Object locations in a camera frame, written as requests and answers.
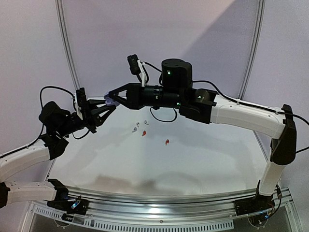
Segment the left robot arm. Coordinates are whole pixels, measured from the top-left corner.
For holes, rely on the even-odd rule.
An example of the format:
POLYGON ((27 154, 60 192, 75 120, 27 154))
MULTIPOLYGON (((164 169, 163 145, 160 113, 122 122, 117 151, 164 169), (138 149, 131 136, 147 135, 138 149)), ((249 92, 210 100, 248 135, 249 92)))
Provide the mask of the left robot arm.
POLYGON ((48 102, 39 115, 46 133, 38 140, 0 157, 0 206, 15 202, 43 200, 48 206, 75 212, 81 198, 70 198, 68 189, 57 179, 42 182, 16 182, 8 179, 35 164, 60 157, 69 142, 70 134, 88 128, 96 133, 118 103, 113 100, 86 100, 78 103, 77 112, 61 109, 54 101, 48 102))

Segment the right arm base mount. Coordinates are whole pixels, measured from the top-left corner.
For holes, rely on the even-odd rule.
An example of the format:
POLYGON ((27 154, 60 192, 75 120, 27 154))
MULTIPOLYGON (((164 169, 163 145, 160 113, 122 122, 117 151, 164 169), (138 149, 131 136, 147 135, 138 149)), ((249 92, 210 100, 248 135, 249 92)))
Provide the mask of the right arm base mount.
POLYGON ((237 216, 265 211, 275 205, 272 196, 254 196, 234 201, 237 216))

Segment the purple charging case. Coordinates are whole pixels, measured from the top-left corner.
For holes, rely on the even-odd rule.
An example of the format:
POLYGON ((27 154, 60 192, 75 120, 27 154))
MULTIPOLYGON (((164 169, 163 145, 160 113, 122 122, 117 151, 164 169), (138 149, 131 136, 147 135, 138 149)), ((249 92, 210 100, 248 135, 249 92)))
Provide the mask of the purple charging case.
POLYGON ((105 100, 105 104, 106 106, 119 106, 120 103, 113 100, 112 98, 109 97, 109 92, 107 92, 105 95, 104 95, 104 100, 105 100))

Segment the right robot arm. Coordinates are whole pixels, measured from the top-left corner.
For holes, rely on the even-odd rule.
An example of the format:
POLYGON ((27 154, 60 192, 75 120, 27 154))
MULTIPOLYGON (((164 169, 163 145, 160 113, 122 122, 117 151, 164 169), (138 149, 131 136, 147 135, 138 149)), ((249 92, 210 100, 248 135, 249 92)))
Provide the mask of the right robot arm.
POLYGON ((250 199, 254 211, 261 210, 273 194, 284 168, 295 160, 296 126, 290 106, 271 108, 224 95, 213 90, 193 88, 193 68, 177 58, 162 61, 160 85, 147 84, 144 62, 135 56, 127 58, 130 71, 139 79, 109 91, 104 98, 131 110, 145 106, 178 109, 179 114, 205 124, 227 124, 263 133, 271 138, 271 153, 258 182, 256 195, 250 199))

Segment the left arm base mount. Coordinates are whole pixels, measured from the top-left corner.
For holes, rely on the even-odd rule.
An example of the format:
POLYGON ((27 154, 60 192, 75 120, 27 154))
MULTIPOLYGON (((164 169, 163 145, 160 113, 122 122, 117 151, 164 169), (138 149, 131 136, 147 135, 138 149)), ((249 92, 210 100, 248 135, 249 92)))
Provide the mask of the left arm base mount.
POLYGON ((69 197, 62 194, 57 196, 54 200, 48 201, 47 206, 65 211, 67 214, 86 215, 90 201, 78 196, 76 198, 69 197))

